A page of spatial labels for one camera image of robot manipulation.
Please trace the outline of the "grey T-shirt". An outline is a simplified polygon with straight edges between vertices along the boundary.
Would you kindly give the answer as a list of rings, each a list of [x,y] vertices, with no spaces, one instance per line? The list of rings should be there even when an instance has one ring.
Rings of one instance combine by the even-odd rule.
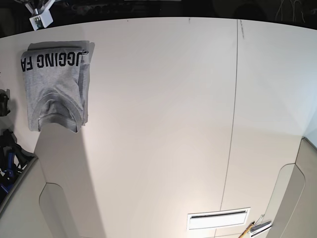
[[[31,131],[56,123],[77,133],[87,123],[94,48],[89,41],[39,42],[22,54]]]

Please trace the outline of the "black power strip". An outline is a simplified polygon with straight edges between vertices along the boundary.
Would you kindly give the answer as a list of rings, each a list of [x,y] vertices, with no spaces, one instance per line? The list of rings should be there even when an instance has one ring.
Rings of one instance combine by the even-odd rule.
[[[71,6],[72,11],[78,15],[146,13],[149,8],[144,3],[135,1],[82,2]]]

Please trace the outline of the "black device at left edge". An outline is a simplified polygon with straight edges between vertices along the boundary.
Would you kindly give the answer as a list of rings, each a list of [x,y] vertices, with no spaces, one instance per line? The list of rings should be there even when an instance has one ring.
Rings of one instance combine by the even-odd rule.
[[[10,113],[8,108],[9,97],[4,90],[0,90],[0,116],[5,117]]]

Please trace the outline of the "wooden handled tool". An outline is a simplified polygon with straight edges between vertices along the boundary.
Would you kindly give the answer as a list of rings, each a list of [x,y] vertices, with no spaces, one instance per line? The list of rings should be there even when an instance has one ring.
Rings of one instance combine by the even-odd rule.
[[[248,227],[243,231],[243,233],[239,236],[239,238],[243,238],[249,231],[250,229],[255,225],[255,222],[251,222]]]

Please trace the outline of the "blue and black clamp stand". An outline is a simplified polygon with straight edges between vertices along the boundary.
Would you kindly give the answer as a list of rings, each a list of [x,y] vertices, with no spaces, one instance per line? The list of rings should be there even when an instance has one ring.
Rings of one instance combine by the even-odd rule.
[[[0,135],[0,202],[4,201],[24,169],[35,158],[35,154],[17,143],[12,131],[3,131]]]

